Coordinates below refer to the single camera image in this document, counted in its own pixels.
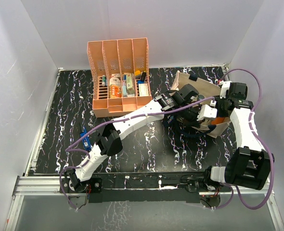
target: black marble table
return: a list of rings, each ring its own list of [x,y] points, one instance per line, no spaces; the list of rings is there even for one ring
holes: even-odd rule
[[[172,86],[176,72],[195,73],[217,84],[221,67],[178,67],[150,69],[152,96]],[[79,138],[78,125],[87,130],[98,125],[92,111],[93,81],[90,70],[62,71],[58,80],[48,123],[45,129],[36,171],[30,174],[57,174],[64,166],[76,166],[82,153],[67,153],[65,149]],[[91,143],[95,134],[90,135]],[[189,139],[175,128],[164,128],[153,122],[126,137],[123,151],[107,158],[96,172],[171,172],[199,171],[209,165],[225,166],[235,151],[235,135],[230,126],[216,139],[209,136]]]

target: blue marker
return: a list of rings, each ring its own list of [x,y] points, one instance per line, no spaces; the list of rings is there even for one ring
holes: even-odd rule
[[[87,133],[87,131],[86,131],[85,127],[82,126],[82,124],[79,123],[79,126],[80,126],[80,137],[82,137],[82,136],[84,136],[84,135]],[[86,151],[91,150],[92,146],[91,146],[91,144],[90,144],[90,139],[89,139],[88,136],[85,137],[85,138],[82,140],[82,143],[83,143],[83,147],[84,147],[84,149],[85,149]]]

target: purple hose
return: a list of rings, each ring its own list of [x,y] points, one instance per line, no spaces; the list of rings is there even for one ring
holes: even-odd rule
[[[199,103],[202,103],[204,101],[207,101],[207,100],[215,100],[215,97],[207,97],[205,99],[202,99],[202,100],[199,100],[199,101],[196,101],[194,103],[191,103],[189,105],[186,105],[184,107],[180,107],[180,108],[177,108],[177,109],[174,109],[172,111],[167,111],[167,112],[157,112],[157,113],[148,113],[147,115],[148,116],[157,116],[157,115],[166,115],[166,114],[171,114],[171,113],[175,113],[175,112],[179,112],[179,111],[182,111],[184,109],[187,109],[189,107],[192,107],[192,106],[195,106]],[[83,164],[81,165],[80,167],[83,167],[85,166],[89,160],[90,160],[90,154],[89,152],[85,151],[85,150],[82,150],[82,149],[73,149],[73,147],[75,147],[79,142],[81,142],[85,137],[89,136],[92,132],[94,132],[95,130],[97,130],[98,128],[101,128],[102,126],[105,126],[107,124],[112,124],[112,123],[117,123],[117,122],[123,122],[123,121],[127,121],[127,120],[130,120],[130,119],[134,119],[134,118],[138,118],[138,117],[141,117],[141,116],[145,116],[145,114],[140,114],[140,115],[134,115],[132,116],[131,118],[125,118],[125,119],[118,119],[118,120],[110,120],[110,121],[107,121],[107,122],[104,122],[100,125],[97,125],[96,127],[94,127],[92,130],[90,130],[88,133],[86,133],[84,136],[82,136],[79,140],[77,140],[76,142],[74,142],[73,144],[71,144],[68,148],[65,149],[66,152],[83,152],[83,153],[86,153],[86,155],[89,157],[88,160]],[[64,194],[64,196],[66,197],[67,201],[71,204],[71,206],[73,206],[75,209],[77,209],[77,207],[70,201],[69,197],[67,196],[63,186],[62,186],[62,175],[65,173],[65,171],[67,171],[68,169],[77,169],[77,168],[80,168],[80,167],[74,167],[74,166],[69,166],[69,167],[65,167],[61,173],[60,173],[60,185],[61,185],[61,190],[62,190],[62,193]]]
[[[237,70],[245,71],[245,72],[249,73],[250,75],[252,75],[252,76],[255,78],[255,80],[256,80],[257,83],[258,83],[258,101],[257,101],[256,105],[251,109],[251,113],[250,113],[250,115],[249,115],[248,121],[249,121],[249,127],[250,127],[250,129],[252,130],[253,135],[255,136],[255,138],[256,138],[258,141],[260,141],[260,143],[261,143],[261,144],[264,146],[264,148],[266,149],[266,151],[267,151],[267,153],[268,153],[268,156],[269,156],[270,163],[271,163],[271,177],[270,177],[269,188],[268,188],[268,191],[267,191],[267,193],[266,193],[265,198],[264,198],[264,199],[262,200],[262,202],[261,202],[260,204],[258,204],[257,206],[250,206],[250,205],[248,205],[248,204],[245,202],[245,200],[243,199],[243,197],[242,197],[242,195],[241,195],[241,193],[240,193],[240,190],[239,190],[238,186],[236,185],[236,190],[237,190],[237,193],[238,193],[238,195],[239,195],[239,199],[240,199],[241,202],[244,204],[244,206],[246,206],[246,207],[249,208],[249,209],[255,210],[255,209],[259,209],[259,208],[261,208],[262,206],[264,206],[264,205],[267,203],[267,201],[268,201],[268,199],[269,199],[269,197],[270,197],[270,195],[271,195],[272,188],[273,188],[273,180],[274,180],[274,164],[273,164],[273,157],[272,157],[272,154],[271,154],[271,151],[270,151],[269,147],[268,147],[267,144],[258,136],[258,134],[253,130],[253,127],[252,127],[252,125],[251,125],[251,123],[250,123],[251,118],[252,118],[252,115],[253,115],[253,112],[255,111],[256,107],[259,105],[259,103],[260,103],[260,101],[261,101],[261,98],[262,98],[262,87],[261,87],[261,83],[260,83],[259,79],[258,79],[252,72],[250,72],[250,71],[248,71],[248,70],[245,70],[245,69],[240,69],[240,68],[232,69],[232,70],[228,71],[227,73],[225,73],[225,74],[222,76],[221,79],[224,79],[224,77],[225,77],[227,74],[231,73],[232,71],[237,71]]]

